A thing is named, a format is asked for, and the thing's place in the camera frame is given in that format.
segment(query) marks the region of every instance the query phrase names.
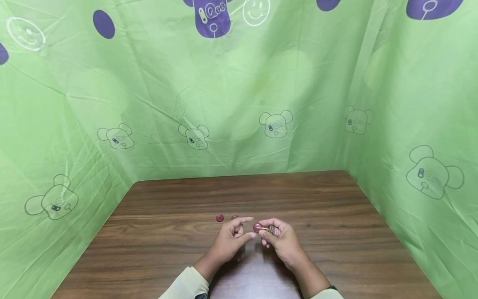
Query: forearm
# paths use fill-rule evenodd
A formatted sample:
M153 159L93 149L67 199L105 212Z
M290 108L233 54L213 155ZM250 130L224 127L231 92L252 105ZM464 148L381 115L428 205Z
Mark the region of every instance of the forearm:
M327 277L305 252L299 254L292 268L292 273L299 282L302 295L305 299L310 299L330 287L330 282Z
M194 268L210 284L216 272L221 268L222 262L209 251L203 255L195 264Z

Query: bear face print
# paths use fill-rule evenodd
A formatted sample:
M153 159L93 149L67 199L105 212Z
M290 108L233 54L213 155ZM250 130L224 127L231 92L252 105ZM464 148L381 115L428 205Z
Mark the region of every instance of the bear face print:
M184 0L184 3L194 8L196 29L203 37L218 38L229 32L231 19L226 0Z
M463 171L457 166L445 166L435 159L432 148L427 145L414 148L410 152L410 160L415 166L407 173L407 181L433 199L441 199L445 195L445 187L458 189L465 183Z
M435 20L454 13L463 0L408 0L407 15L415 20Z
M118 128L100 128L97 134L100 140L108 140L109 145L114 149L127 149L134 146L134 141L130 138L133 130L124 123L120 124Z
M357 135L365 134L367 124L372 123L372 110L354 109L347 106L345 109L345 131Z
M264 112L259 117L259 123L266 126L264 133L270 138L282 138L287 135L287 124L292 121L292 113L288 110L281 114L270 115Z
M64 175L57 175L45 195L33 196L25 203L28 215L46 213L51 220L58 220L73 211L78 204L78 195L68 189L70 179Z
M180 124L178 131L182 136L186 137L186 142L189 147L198 150L207 149L209 147L206 142L206 137L209 136L209 130L206 126L199 125L197 129L188 129L185 125Z
M340 3L340 0L317 0L317 7L322 11L331 11Z

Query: bear ear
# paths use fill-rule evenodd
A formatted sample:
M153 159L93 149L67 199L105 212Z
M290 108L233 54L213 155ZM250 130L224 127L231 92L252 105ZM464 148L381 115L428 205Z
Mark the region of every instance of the bear ear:
M285 118L285 123L292 121L292 113L289 110L282 111L281 115Z
M454 165L447 166L446 169L450 175L446 185L452 189L461 188L465 183L465 175L463 174L463 171L458 166Z
M186 128L185 125L180 124L179 127L178 127L178 131L182 136L186 137L187 128Z
M118 128L123 129L128 135L133 134L133 130L125 123L120 123Z
M347 115L349 113L351 113L353 110L355 110L352 106L348 105L347 107L345 107L345 115L344 115L344 118L347 118Z
M108 137L106 136L106 133L108 133L108 129L105 129L105 128L101 128L101 129L98 129L98 132L96 132L96 134L98 135L98 138L100 140L108 140Z
M42 200L44 195L30 197L25 203L25 212L28 215L38 215L43 212Z
M70 186L70 179L65 175L56 175L53 178L53 186L56 185L63 185L68 188Z
M372 123L372 110L367 110L365 111L365 114L367 115L367 123L371 124Z
M259 117L259 123L266 124L266 120L269 118L269 116L270 114L267 112L264 112L263 114L261 114L261 116Z
M197 127L198 130L200 130L203 134L204 134L204 137L208 137L209 136L209 130L206 128L206 126L203 126L203 125L199 125Z
M410 160L415 163L418 163L418 161L425 157L434 157L432 148L427 145L417 146L410 152Z

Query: wrist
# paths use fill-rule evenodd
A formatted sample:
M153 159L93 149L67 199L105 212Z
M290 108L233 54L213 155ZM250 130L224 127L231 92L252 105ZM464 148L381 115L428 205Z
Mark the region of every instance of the wrist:
M307 253L305 253L304 250L301 250L294 256L293 259L291 259L289 269L294 275L296 275L298 271L307 267L307 264L311 262L312 261Z
M220 258L220 254L214 251L213 248L210 248L205 254L204 254L204 259L213 267L215 268L220 268L224 262Z
M222 264L214 254L208 251L194 264L194 268L208 283L211 283Z

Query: purple polka dot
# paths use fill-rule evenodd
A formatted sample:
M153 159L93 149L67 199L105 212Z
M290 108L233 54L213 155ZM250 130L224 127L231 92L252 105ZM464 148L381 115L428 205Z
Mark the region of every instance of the purple polka dot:
M115 36L115 24L108 14L102 10L93 13L93 24L96 30L104 38L113 38Z
M339 4L340 0L317 0L317 6L322 11L331 11Z
M8 60L8 52L7 49L0 43L0 66L5 64Z

